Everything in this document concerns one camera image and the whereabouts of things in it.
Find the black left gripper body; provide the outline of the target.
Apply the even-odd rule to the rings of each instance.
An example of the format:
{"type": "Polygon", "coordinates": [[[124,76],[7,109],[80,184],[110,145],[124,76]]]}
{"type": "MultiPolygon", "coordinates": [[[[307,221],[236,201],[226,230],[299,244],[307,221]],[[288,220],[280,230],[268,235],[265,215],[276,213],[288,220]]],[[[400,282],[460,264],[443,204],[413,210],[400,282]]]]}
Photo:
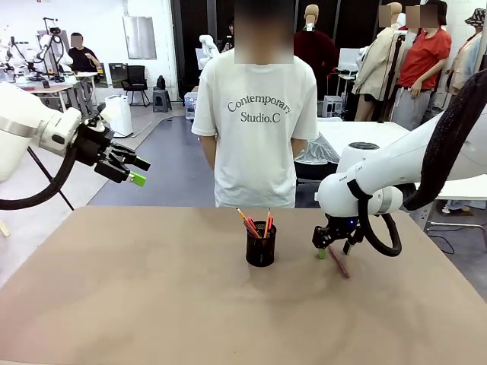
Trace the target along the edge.
{"type": "Polygon", "coordinates": [[[114,132],[102,121],[81,124],[77,129],[73,147],[76,149],[76,160],[92,167],[106,156],[106,149],[110,146],[114,132]]]}

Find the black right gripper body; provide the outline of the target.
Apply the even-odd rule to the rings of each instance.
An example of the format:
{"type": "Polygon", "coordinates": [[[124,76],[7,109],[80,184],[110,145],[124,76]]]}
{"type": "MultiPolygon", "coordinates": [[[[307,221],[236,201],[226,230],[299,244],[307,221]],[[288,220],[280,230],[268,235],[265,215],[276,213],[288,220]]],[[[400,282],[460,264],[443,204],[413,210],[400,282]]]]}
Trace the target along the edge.
{"type": "Polygon", "coordinates": [[[315,226],[311,240],[317,249],[326,249],[337,240],[345,240],[349,246],[363,241],[364,233],[358,217],[324,216],[327,219],[326,226],[315,226]]]}

